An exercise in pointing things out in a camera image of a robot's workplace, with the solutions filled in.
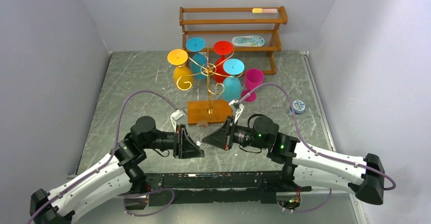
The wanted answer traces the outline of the clear wine glass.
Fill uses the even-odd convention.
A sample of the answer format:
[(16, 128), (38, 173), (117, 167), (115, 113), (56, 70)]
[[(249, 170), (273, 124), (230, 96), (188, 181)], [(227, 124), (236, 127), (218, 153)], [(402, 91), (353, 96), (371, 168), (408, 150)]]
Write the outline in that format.
[(198, 122), (196, 125), (191, 126), (192, 129), (192, 138), (196, 145), (200, 146), (202, 144), (202, 140), (209, 133), (209, 124), (202, 120)]

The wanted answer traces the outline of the gold wire glass rack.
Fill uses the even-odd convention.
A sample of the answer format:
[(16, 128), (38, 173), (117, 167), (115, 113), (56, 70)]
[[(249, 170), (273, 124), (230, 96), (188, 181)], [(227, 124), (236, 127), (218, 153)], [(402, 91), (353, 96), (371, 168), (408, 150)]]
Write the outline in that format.
[(189, 125), (196, 125), (202, 120), (206, 121), (208, 124), (223, 123), (226, 117), (232, 114), (232, 109), (227, 102), (212, 99), (212, 96), (223, 93), (224, 85), (216, 83), (214, 90), (211, 89), (211, 77), (216, 73), (216, 66), (209, 62), (208, 56), (206, 58), (207, 63), (201, 67), (201, 73), (206, 76), (207, 100), (188, 102), (187, 122)]

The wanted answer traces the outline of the magenta wine glass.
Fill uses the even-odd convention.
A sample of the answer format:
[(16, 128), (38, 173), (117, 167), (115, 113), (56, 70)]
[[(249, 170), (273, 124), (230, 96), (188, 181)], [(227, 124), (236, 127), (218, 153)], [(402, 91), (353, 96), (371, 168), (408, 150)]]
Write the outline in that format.
[(252, 68), (247, 70), (247, 72), (245, 73), (245, 81), (244, 81), (246, 90), (242, 92), (241, 97), (243, 98), (249, 93), (250, 95), (247, 98), (245, 98), (245, 101), (246, 102), (255, 101), (257, 95), (255, 92), (251, 92), (251, 90), (253, 90), (258, 85), (261, 85), (263, 83), (263, 80), (264, 80), (264, 74), (261, 70), (257, 68)]

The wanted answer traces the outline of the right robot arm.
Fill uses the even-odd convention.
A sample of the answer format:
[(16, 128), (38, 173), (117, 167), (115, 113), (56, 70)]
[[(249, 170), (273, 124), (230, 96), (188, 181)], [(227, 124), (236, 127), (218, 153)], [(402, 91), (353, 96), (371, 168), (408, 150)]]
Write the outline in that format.
[(384, 168), (377, 155), (349, 156), (305, 145), (298, 138), (281, 133), (279, 128), (262, 114), (257, 115), (252, 127), (240, 126), (229, 116), (202, 142), (225, 151), (234, 144), (266, 149), (266, 156), (283, 166), (279, 183), (284, 190), (319, 186), (354, 194), (368, 204), (383, 204)]

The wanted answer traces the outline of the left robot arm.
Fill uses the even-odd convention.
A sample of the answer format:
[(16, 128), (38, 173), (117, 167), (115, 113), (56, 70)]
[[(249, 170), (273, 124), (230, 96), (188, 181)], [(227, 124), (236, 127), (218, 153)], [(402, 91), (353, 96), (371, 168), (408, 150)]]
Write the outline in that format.
[(113, 151), (91, 168), (58, 188), (34, 192), (28, 223), (71, 223), (78, 214), (78, 203), (103, 185), (121, 188), (122, 194), (149, 192), (147, 176), (139, 167), (147, 158), (147, 149), (172, 150), (178, 159), (204, 157), (204, 151), (191, 139), (184, 124), (176, 125), (173, 132), (164, 132), (156, 128), (152, 117), (142, 116)]

